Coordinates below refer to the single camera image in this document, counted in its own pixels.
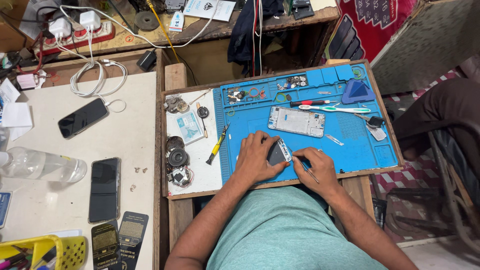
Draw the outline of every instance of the floor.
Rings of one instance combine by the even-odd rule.
[[[428,91],[431,87],[438,84],[439,82],[447,79],[452,79],[460,77],[460,73],[456,69],[452,69],[447,74],[441,76],[436,81],[432,82],[428,87],[424,89],[419,89],[417,91],[398,93],[383,96],[384,104],[389,108],[393,114],[394,118],[398,118],[402,115],[410,105],[416,101],[423,93]],[[440,178],[439,172],[435,166],[435,162],[432,160],[432,157],[429,157],[428,154],[422,155],[418,160],[407,161],[405,162],[405,168],[399,171],[377,173],[376,180],[380,187],[380,192],[383,196],[388,193],[392,188],[428,188],[428,187],[440,187]],[[371,184],[371,192],[375,194],[373,186]],[[399,216],[405,216],[416,219],[424,220],[435,220],[436,218],[429,217],[426,204],[421,202],[414,202],[408,200],[402,200],[398,197],[392,197],[393,205],[396,211],[396,214]],[[449,232],[437,233],[435,235],[427,234],[421,236],[400,236],[393,233],[387,226],[385,226],[385,232],[394,240],[396,243],[414,241],[425,238],[432,238],[438,236],[449,235]]]
[[[419,270],[480,270],[480,257],[459,240],[402,248]]]

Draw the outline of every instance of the toothbrush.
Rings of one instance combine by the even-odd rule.
[[[300,110],[311,110],[311,109],[318,109],[324,111],[342,111],[342,112],[351,112],[351,113],[367,113],[371,112],[370,109],[360,109],[360,108],[337,108],[332,106],[325,106],[325,107],[318,107],[318,106],[310,106],[310,105],[300,105]]]

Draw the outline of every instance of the blue silicone repair mat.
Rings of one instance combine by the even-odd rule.
[[[283,86],[287,78],[293,76],[306,76],[308,85],[285,90],[278,89],[277,84]],[[275,99],[277,93],[289,94],[292,101],[337,100],[340,102],[346,83],[351,78],[362,80],[370,89],[372,88],[363,64],[319,68],[304,73],[251,80],[215,88],[214,101],[218,136],[220,136],[223,127],[230,123],[227,136],[219,151],[223,184],[229,179],[235,169],[241,140],[247,137],[249,133],[254,133],[257,130],[265,131],[270,136],[279,135],[293,151],[305,147],[322,149],[325,154],[333,159],[337,173],[340,173],[340,170],[354,172],[396,166],[398,161],[390,141],[390,136],[388,135],[382,141],[376,141],[367,130],[365,120],[353,115],[353,113],[313,110],[314,112],[325,114],[324,134],[329,134],[338,139],[344,143],[342,146],[325,135],[322,138],[317,138],[273,130],[267,127],[271,106],[277,105],[290,108],[289,101],[278,102]],[[230,104],[228,100],[229,89],[239,88],[237,91],[244,90],[249,92],[252,87],[260,91],[264,90],[266,97],[254,100],[249,98],[248,101],[245,101],[246,98],[243,98],[241,102]],[[331,94],[318,94],[319,91],[331,92]],[[327,106],[333,106],[336,103],[333,102]],[[362,105],[372,110],[370,113],[363,115],[382,117],[376,100],[348,105],[340,104],[337,107],[363,108]],[[382,129],[388,134],[385,125],[383,125]],[[290,179],[297,179],[293,166],[289,166],[281,174],[264,181],[264,183]]]

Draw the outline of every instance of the red poster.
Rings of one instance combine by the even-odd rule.
[[[324,52],[327,59],[372,62],[410,16],[417,0],[337,0],[340,20]]]

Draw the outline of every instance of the man's left hand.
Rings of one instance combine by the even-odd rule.
[[[287,161],[280,162],[275,166],[270,165],[267,161],[268,151],[279,138],[279,136],[270,137],[263,131],[257,131],[243,139],[237,165],[232,175],[237,176],[235,177],[236,181],[245,181],[250,187],[256,182],[274,177],[288,167],[290,163]]]

